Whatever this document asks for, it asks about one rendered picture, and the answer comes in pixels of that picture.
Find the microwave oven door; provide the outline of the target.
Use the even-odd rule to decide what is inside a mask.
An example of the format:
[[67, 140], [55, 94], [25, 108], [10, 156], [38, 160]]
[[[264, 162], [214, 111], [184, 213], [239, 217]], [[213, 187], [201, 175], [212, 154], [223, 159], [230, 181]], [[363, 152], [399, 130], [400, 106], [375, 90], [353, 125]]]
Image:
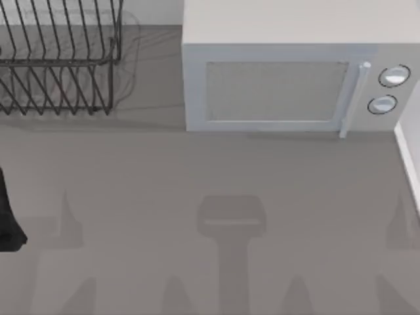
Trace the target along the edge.
[[340, 45], [184, 45], [186, 128], [338, 131], [360, 61]]

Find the pale microwave oven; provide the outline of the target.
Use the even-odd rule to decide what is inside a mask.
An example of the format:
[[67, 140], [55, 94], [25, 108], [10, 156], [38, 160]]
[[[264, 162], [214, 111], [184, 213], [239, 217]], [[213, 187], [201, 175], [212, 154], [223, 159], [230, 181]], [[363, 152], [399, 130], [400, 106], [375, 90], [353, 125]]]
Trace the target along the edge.
[[[340, 45], [356, 49], [371, 69], [348, 132], [391, 132], [420, 82], [420, 0], [184, 0], [187, 44]], [[379, 84], [385, 68], [405, 65], [402, 85]], [[395, 109], [368, 111], [371, 99], [392, 95]]]

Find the small round microwave knob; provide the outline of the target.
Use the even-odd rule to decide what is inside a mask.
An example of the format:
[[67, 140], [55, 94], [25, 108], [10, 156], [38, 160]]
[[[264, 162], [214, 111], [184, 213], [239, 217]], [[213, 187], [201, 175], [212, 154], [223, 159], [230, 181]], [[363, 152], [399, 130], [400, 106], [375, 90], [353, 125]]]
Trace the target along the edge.
[[373, 98], [367, 105], [368, 111], [373, 115], [384, 115], [395, 109], [398, 100], [392, 95]]

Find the large round microwave knob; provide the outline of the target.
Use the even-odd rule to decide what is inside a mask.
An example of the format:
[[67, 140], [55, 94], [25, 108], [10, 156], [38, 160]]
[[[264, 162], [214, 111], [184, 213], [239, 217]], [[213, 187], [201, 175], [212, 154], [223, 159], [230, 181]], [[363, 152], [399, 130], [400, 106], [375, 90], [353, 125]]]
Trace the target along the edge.
[[411, 76], [411, 70], [405, 65], [385, 68], [378, 77], [378, 82], [386, 88], [394, 88], [404, 84]]

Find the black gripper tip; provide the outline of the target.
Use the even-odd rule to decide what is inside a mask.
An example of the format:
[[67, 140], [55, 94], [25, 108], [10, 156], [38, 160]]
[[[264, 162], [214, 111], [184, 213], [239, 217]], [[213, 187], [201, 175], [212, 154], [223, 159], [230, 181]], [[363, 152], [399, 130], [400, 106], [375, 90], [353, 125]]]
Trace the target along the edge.
[[0, 253], [13, 253], [26, 245], [28, 237], [11, 208], [5, 177], [0, 167]]

